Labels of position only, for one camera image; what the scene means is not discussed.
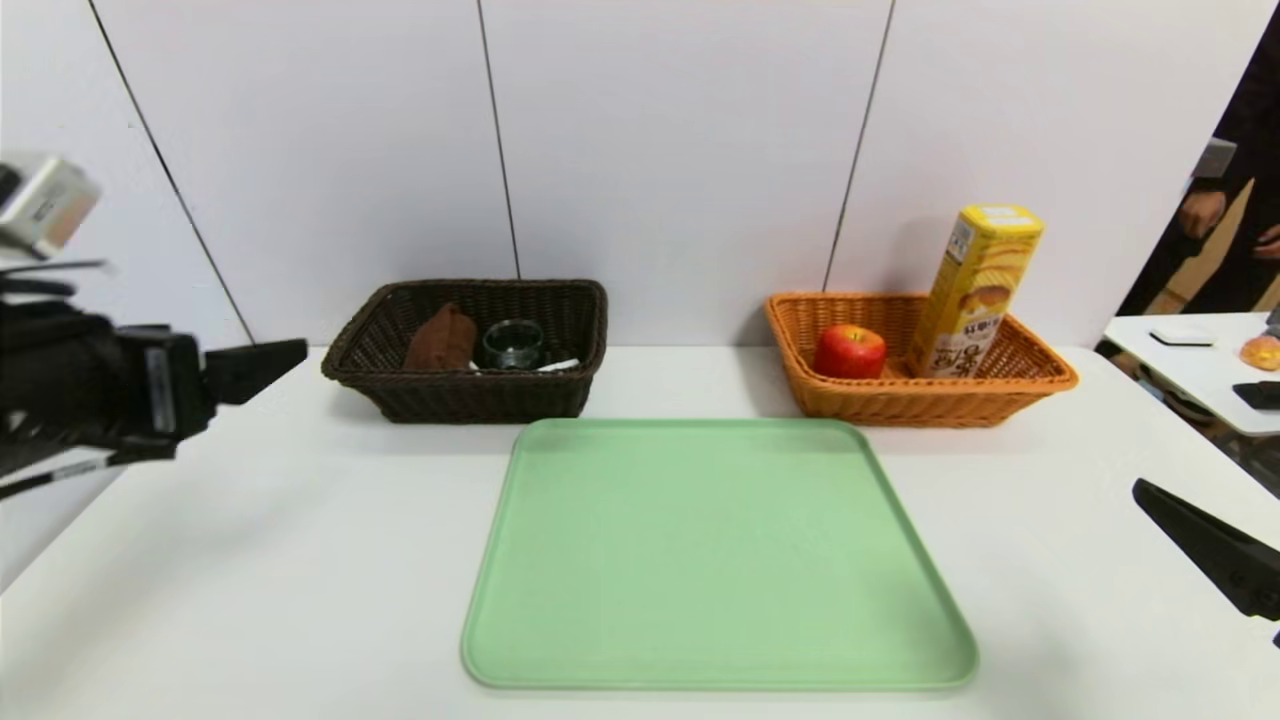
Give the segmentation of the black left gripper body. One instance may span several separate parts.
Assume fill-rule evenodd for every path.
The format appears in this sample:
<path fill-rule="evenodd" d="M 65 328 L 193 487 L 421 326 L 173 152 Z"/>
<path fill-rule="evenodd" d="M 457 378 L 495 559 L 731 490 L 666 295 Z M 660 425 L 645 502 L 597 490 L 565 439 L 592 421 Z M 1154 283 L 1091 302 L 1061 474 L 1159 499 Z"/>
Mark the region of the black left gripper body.
<path fill-rule="evenodd" d="M 99 448 L 168 460 L 215 410 L 198 346 L 166 325 L 118 327 L 65 302 L 3 305 L 3 461 Z"/>

